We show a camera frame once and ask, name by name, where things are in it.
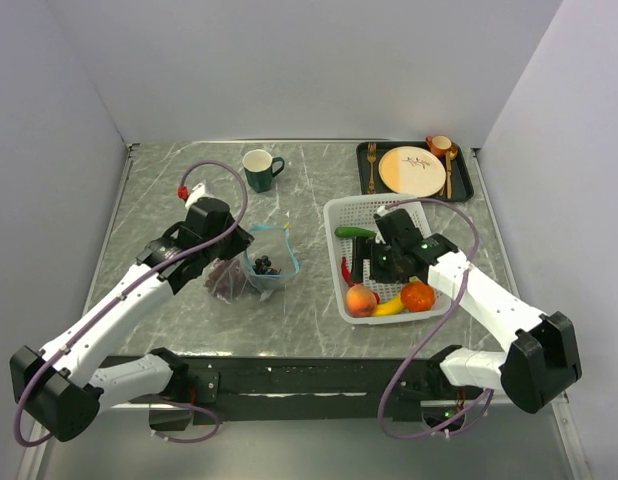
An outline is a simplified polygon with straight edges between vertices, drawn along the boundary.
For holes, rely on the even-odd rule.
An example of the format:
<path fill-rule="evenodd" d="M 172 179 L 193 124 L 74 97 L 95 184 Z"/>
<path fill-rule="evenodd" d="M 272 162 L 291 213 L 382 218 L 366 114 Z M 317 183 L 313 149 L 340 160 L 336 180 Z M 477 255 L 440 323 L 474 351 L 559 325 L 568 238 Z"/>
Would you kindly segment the orange tangerine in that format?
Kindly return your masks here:
<path fill-rule="evenodd" d="M 430 310 L 436 303 L 436 294 L 427 284 L 416 281 L 405 285 L 400 292 L 400 301 L 410 312 Z"/>

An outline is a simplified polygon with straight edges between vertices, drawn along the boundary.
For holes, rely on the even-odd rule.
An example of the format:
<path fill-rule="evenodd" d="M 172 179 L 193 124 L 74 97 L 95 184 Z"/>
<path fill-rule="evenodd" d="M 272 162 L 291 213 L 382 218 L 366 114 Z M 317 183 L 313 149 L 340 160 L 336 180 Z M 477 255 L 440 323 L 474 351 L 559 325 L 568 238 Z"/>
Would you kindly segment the banana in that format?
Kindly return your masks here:
<path fill-rule="evenodd" d="M 373 317 L 394 316 L 402 313 L 405 306 L 401 300 L 401 295 L 397 294 L 390 301 L 378 304 L 372 313 Z"/>

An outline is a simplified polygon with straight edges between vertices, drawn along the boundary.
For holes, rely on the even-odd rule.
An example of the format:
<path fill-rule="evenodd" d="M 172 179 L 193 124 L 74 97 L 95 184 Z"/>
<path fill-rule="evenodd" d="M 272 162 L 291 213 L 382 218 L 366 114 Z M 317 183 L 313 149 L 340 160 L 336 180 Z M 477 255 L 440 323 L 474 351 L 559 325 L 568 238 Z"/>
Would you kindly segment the peach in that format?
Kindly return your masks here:
<path fill-rule="evenodd" d="M 354 318 L 371 316 L 378 306 L 376 295 L 362 284 L 355 284 L 345 295 L 345 307 Z"/>

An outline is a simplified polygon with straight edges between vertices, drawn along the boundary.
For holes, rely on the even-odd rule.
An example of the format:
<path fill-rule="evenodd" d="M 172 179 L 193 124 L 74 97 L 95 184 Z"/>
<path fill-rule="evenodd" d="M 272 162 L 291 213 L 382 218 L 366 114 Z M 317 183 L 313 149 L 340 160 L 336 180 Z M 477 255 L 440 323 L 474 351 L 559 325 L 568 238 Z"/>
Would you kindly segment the black grape bunch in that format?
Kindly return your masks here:
<path fill-rule="evenodd" d="M 272 261 L 267 255 L 256 258 L 254 260 L 252 269 L 256 275 L 275 276 L 281 273 L 280 269 L 276 269 L 272 266 Z"/>

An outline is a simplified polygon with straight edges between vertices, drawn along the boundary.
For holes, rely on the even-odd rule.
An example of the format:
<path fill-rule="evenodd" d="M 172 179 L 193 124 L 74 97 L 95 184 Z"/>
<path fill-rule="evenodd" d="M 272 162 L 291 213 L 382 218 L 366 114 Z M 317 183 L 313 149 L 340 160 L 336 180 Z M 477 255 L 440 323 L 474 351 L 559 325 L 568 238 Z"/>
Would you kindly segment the clear zip top bag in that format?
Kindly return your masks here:
<path fill-rule="evenodd" d="M 259 224 L 248 233 L 250 246 L 230 260 L 216 260 L 205 273 L 204 286 L 214 298 L 231 303 L 245 295 L 266 300 L 300 273 L 290 243 L 289 224 Z"/>

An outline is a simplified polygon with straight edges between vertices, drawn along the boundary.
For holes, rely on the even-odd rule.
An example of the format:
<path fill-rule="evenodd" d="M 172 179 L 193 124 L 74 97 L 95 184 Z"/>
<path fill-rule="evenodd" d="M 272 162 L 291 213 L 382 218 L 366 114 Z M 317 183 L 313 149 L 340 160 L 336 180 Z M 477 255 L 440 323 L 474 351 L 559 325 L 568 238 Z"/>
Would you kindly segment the red grape bunch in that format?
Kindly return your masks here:
<path fill-rule="evenodd" d="M 227 303 L 236 300 L 243 293 L 246 285 L 247 278 L 237 258 L 215 261 L 204 282 L 205 288 L 212 297 Z"/>

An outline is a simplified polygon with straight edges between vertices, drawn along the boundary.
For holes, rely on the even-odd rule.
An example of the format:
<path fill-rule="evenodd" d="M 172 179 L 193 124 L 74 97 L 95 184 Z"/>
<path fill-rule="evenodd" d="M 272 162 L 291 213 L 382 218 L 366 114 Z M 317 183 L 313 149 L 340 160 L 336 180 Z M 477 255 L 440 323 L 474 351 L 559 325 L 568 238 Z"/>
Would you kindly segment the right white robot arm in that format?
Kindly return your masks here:
<path fill-rule="evenodd" d="M 532 307 L 480 271 L 440 234 L 424 236 L 403 208 L 379 208 L 381 237 L 368 240 L 355 257 L 352 278 L 384 283 L 412 277 L 451 298 L 498 342 L 498 352 L 447 347 L 428 361 L 426 384 L 438 398 L 460 387 L 502 391 L 521 410 L 536 413 L 582 376 L 575 328 L 561 312 Z"/>

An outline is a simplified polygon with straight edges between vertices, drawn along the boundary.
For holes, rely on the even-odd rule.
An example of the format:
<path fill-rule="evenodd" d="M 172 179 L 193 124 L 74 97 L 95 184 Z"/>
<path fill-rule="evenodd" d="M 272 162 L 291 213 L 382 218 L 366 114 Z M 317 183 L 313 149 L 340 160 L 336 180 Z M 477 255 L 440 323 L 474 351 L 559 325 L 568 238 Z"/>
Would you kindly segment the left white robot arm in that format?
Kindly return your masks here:
<path fill-rule="evenodd" d="M 101 364 L 148 313 L 209 264 L 246 250 L 253 238 L 241 219 L 224 201 L 199 198 L 78 322 L 38 350 L 21 347 L 9 361 L 16 413 L 28 413 L 50 437 L 66 442 L 114 405 L 148 395 L 175 404 L 192 393 L 188 364 L 165 348 L 115 367 Z"/>

